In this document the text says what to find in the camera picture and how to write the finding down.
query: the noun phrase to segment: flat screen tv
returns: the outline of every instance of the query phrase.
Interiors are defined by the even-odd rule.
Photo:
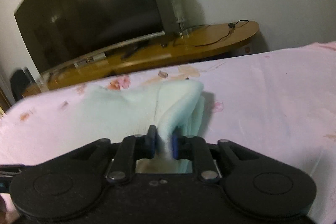
[[[155,0],[23,0],[15,19],[40,73],[164,34]]]

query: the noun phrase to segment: wooden table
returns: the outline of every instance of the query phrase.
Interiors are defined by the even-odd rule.
[[[107,59],[97,61],[81,68],[69,68],[51,78],[46,90],[97,80],[110,75],[121,75],[135,71],[164,66],[183,64],[203,58],[219,55],[238,49],[249,42],[249,38],[259,31],[255,21],[240,22],[231,29],[226,24],[200,27],[184,38],[164,36],[155,38],[150,44],[140,49],[127,59],[121,60],[125,50],[120,49]],[[29,86],[23,96],[40,93],[37,84]]]

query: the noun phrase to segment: bed sheet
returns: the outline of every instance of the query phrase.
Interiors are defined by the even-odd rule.
[[[132,89],[160,81],[204,84],[200,135],[230,139],[298,167],[315,180],[309,216],[336,220],[336,42],[109,77],[28,97],[0,121],[0,164],[38,164],[80,145],[67,108],[87,89]]]

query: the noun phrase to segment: circular cover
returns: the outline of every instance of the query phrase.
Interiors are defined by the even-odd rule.
[[[306,173],[269,160],[246,162],[235,168],[221,184],[235,205],[267,218],[303,213],[316,196],[316,185]]]
[[[102,180],[92,170],[67,162],[65,167],[38,165],[14,177],[10,195],[16,208],[37,219],[63,219],[81,213],[102,190]]]

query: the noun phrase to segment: folded cloth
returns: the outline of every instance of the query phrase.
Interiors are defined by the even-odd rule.
[[[158,132],[158,150],[151,161],[141,160],[138,172],[185,172],[185,161],[172,157],[171,137],[175,128],[183,136],[196,136],[201,125],[203,84],[193,80],[166,81],[133,90],[92,87],[73,109],[74,135],[89,143],[98,138],[120,142],[124,137],[146,134],[151,124]]]

